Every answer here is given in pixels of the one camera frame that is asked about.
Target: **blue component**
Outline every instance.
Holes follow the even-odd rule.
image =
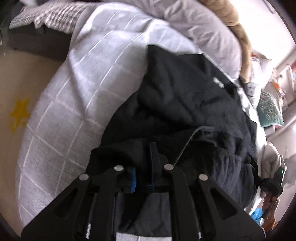
[[[256,208],[252,213],[251,218],[254,219],[258,224],[260,224],[261,217],[263,215],[263,210],[261,208]]]
[[[134,167],[131,171],[131,191],[134,193],[136,191],[137,178],[136,178],[136,168]]]

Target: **beige blanket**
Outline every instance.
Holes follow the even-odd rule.
[[[244,83],[250,81],[252,70],[252,46],[249,38],[239,23],[236,9],[229,0],[199,0],[202,4],[211,9],[225,24],[230,27],[237,37],[242,48],[242,69],[240,76]]]

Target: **metal pin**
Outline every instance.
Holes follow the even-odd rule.
[[[200,174],[198,176],[198,178],[201,180],[201,181],[206,181],[209,179],[209,177],[206,175],[206,174]]]
[[[163,166],[164,169],[168,170],[168,171],[171,171],[174,169],[174,166],[172,164],[165,164]]]
[[[117,166],[114,167],[114,170],[117,171],[117,172],[120,172],[120,171],[122,171],[123,169],[124,169],[124,168],[123,168],[123,166],[121,166],[121,165],[117,165]]]
[[[88,180],[88,178],[89,178],[89,176],[86,173],[81,174],[79,176],[80,181],[86,181],[86,180]]]
[[[89,210],[89,217],[87,219],[87,229],[86,229],[86,234],[85,234],[85,238],[89,239],[89,235],[91,233],[91,223],[93,221],[93,216],[94,216],[94,207],[96,204],[96,199],[98,197],[98,194],[95,193],[93,196],[93,200],[91,202],[91,208]]]

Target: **gray fabric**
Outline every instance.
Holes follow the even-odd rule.
[[[67,59],[40,96],[23,136],[16,190],[24,226],[84,172],[113,113],[138,89],[149,43],[178,54],[200,53],[168,22],[135,7],[101,4],[82,13]],[[243,89],[238,93],[243,110],[259,123]]]
[[[71,1],[55,0],[37,7],[24,7],[22,12],[13,18],[9,28],[13,29],[34,23],[36,29],[45,25],[50,29],[71,34],[85,8],[96,4]]]

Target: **white duvet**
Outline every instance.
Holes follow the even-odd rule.
[[[141,84],[147,44],[200,53],[168,22],[135,7],[106,3],[82,13],[68,57],[42,93],[23,137],[16,181],[23,226],[84,172],[112,115]],[[238,92],[243,110],[259,123],[242,88]],[[257,135],[261,148],[266,138],[259,127]]]

